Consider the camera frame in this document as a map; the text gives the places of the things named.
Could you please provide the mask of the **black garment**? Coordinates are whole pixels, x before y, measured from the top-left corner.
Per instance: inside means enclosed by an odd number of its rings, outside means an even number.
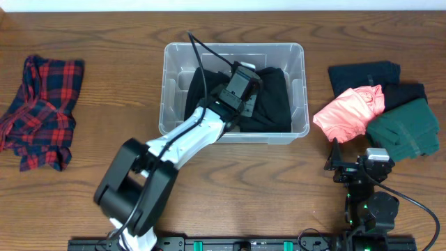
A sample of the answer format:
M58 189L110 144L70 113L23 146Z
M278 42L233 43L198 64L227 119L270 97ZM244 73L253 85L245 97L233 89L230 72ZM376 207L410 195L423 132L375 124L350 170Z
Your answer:
M241 132L290 132L291 111L284 72L280 68L268 67L256 71L263 87L256 97L254 111L250 117L242 116L238 122ZM184 118L188 119L194 112L200 99L204 97L204 83L207 93L229 82L230 77L221 72L198 68L194 72L185 103Z

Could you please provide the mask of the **pink garment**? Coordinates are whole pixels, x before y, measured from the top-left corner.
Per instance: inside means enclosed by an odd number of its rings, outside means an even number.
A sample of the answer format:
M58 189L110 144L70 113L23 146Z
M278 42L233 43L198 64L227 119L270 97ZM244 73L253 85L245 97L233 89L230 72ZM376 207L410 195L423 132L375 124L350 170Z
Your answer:
M349 88L313 117L330 142L348 142L364 135L370 121L385 109L381 85Z

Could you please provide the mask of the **red navy plaid shirt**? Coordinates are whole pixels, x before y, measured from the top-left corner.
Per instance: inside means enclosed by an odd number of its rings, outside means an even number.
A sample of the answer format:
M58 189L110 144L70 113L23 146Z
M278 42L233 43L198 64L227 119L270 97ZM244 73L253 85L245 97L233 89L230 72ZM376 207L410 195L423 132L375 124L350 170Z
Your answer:
M21 157L20 171L44 165L62 172L71 161L85 62L28 56L22 83L1 117L1 150Z

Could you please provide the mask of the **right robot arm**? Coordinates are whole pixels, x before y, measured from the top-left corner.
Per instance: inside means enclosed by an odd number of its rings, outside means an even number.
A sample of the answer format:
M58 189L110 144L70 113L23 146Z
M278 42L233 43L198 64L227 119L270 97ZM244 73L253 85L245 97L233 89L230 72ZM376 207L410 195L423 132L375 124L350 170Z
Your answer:
M399 200L387 192L375 190L394 166L388 152L368 148L355 162L345 162L337 139L324 170L333 171L333 181L347 189L345 221L351 226L332 242L333 250L385 251L390 249L387 233L395 226Z

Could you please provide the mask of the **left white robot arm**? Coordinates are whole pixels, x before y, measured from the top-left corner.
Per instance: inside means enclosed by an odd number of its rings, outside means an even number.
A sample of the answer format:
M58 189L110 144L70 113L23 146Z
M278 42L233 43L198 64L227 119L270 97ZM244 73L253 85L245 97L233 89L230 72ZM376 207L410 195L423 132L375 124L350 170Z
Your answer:
M168 134L142 144L132 138L118 150L93 200L115 229L100 250L151 250L153 228L162 215L180 168L215 143L252 111L262 87L255 67L236 62L228 84L204 96L193 114Z

